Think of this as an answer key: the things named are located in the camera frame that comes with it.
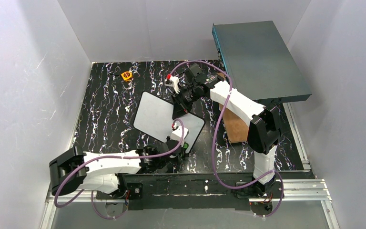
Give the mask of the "green bone-shaped eraser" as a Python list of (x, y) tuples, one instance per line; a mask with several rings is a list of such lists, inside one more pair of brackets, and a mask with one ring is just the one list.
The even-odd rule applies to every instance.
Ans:
[(184, 150), (187, 150), (187, 148), (189, 147), (189, 145), (187, 144), (187, 143), (184, 143), (184, 145), (183, 145), (183, 149)]

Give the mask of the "small white whiteboard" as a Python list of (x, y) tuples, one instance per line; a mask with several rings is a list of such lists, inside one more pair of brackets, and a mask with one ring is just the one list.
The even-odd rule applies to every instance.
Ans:
[[(144, 91), (140, 97), (133, 126), (154, 139), (165, 143), (166, 138), (172, 132), (172, 114), (172, 103)], [(185, 138), (185, 142), (188, 144), (186, 153), (188, 153), (200, 135), (205, 121), (192, 113), (185, 114), (180, 119), (184, 127), (188, 129)]]

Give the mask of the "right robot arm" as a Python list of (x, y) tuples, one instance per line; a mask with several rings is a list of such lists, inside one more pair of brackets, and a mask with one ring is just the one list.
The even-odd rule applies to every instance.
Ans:
[(180, 85), (175, 69), (166, 76), (166, 83), (174, 89), (173, 119), (189, 113), (193, 103), (202, 97), (222, 104), (221, 113), (228, 109), (238, 116), (248, 127), (247, 143), (254, 150), (254, 171), (250, 183), (226, 188), (264, 195), (275, 181), (275, 151), (283, 135), (277, 107), (268, 108), (238, 92), (228, 74), (218, 67), (218, 74), (207, 74), (198, 66), (199, 61), (189, 63), (191, 66), (184, 70), (185, 85)]

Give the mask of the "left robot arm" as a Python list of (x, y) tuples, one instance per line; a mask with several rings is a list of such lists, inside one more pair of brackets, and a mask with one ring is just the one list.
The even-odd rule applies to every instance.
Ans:
[(100, 191), (114, 195), (124, 192), (122, 174), (152, 173), (169, 163), (183, 158), (189, 145), (171, 138), (166, 143), (146, 146), (125, 153), (112, 154), (103, 158), (102, 154), (84, 152), (74, 146), (49, 163), (52, 195), (67, 195), (78, 189)]

